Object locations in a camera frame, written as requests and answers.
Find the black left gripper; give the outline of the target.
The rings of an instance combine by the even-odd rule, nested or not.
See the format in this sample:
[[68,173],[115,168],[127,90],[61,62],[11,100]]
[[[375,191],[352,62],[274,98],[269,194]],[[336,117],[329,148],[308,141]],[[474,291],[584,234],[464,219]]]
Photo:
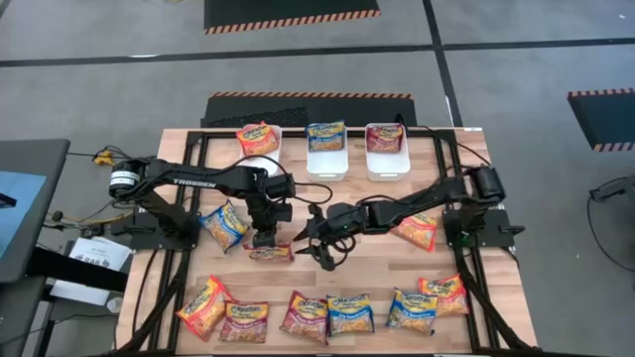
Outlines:
[[266,195],[252,195],[246,198],[246,204],[252,227],[257,230],[252,239],[253,247],[275,247],[277,221],[272,211],[274,203]]

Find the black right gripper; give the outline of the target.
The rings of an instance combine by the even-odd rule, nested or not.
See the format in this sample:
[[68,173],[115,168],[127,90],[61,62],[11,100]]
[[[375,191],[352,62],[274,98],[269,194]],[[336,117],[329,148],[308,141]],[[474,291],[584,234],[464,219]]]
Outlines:
[[[336,203],[323,210],[318,205],[311,207],[312,218],[305,228],[293,239],[318,239],[323,244],[335,244],[364,230],[368,221],[367,210],[361,205]],[[336,268],[336,263],[325,245],[309,245],[295,252],[296,255],[311,256],[320,267],[328,272]]]

